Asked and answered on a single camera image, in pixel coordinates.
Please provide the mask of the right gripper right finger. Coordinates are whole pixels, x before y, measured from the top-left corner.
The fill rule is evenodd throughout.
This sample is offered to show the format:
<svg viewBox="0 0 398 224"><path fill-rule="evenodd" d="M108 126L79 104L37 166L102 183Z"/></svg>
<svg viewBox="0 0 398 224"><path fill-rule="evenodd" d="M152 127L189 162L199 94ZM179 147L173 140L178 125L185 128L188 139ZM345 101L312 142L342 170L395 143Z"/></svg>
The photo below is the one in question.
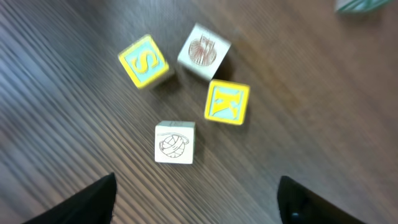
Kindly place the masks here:
<svg viewBox="0 0 398 224"><path fill-rule="evenodd" d="M364 224L286 175L279 180L277 203L283 224Z"/></svg>

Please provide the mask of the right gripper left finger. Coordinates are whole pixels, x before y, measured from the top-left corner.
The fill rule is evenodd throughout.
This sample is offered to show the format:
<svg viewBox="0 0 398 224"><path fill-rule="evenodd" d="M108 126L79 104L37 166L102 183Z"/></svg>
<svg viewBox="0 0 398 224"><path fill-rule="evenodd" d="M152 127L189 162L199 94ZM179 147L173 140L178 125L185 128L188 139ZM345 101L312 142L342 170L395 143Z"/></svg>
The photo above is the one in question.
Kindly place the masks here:
<svg viewBox="0 0 398 224"><path fill-rule="evenodd" d="M24 224L110 224L116 195L112 172Z"/></svg>

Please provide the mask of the yellow block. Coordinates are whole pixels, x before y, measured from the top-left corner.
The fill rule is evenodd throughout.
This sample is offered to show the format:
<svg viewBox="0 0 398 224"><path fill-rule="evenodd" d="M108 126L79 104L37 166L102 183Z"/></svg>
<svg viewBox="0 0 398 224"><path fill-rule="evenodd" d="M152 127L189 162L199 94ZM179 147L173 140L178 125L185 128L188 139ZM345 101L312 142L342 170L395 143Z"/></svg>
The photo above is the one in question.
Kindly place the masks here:
<svg viewBox="0 0 398 224"><path fill-rule="evenodd" d="M150 34L120 52L118 59L138 89L156 86L175 73Z"/></svg>
<svg viewBox="0 0 398 224"><path fill-rule="evenodd" d="M212 80L208 87L204 117L219 123L242 125L246 117L250 86Z"/></svg>

